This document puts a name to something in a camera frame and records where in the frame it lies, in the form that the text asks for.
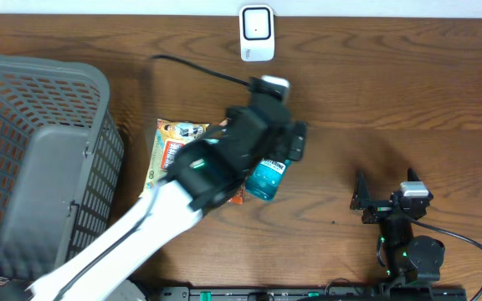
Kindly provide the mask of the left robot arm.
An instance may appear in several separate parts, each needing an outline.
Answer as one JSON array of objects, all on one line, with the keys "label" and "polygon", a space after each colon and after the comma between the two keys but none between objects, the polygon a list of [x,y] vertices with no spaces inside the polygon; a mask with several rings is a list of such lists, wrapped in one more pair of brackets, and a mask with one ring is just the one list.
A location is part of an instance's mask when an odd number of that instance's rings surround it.
[{"label": "left robot arm", "polygon": [[227,117],[224,127],[183,146],[167,174],[86,249],[35,281],[32,298],[107,299],[152,254],[232,197],[262,159],[301,159],[307,125],[275,97],[255,94]]}]

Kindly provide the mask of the red chocolate bar wrapper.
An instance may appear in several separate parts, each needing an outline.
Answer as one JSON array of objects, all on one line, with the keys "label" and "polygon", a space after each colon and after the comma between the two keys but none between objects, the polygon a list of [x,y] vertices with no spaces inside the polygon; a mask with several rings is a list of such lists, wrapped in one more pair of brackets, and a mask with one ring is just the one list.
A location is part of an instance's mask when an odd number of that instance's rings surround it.
[{"label": "red chocolate bar wrapper", "polygon": [[237,205],[243,205],[244,204],[244,196],[245,196],[245,186],[241,186],[235,194],[228,200],[228,202],[231,202],[233,204]]}]

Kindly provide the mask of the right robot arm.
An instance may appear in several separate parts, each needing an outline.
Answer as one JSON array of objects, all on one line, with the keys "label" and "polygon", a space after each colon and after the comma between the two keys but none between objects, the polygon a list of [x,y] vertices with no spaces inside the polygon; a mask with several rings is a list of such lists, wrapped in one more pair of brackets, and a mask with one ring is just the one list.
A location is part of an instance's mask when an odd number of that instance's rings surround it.
[{"label": "right robot arm", "polygon": [[408,169],[408,179],[385,200],[371,198],[363,174],[356,174],[350,208],[362,211],[362,223],[379,226],[377,260],[394,283],[432,284],[440,279],[444,244],[413,234],[413,223],[426,215],[432,200],[432,192],[413,169]]}]

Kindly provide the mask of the yellow snack bag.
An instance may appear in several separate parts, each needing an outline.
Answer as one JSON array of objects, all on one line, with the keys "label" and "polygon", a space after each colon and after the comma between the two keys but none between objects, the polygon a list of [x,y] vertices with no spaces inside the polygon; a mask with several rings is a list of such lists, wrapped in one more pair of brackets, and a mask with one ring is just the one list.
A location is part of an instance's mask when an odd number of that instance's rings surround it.
[{"label": "yellow snack bag", "polygon": [[176,153],[203,135],[208,127],[208,123],[158,119],[143,191],[152,189],[167,174]]}]

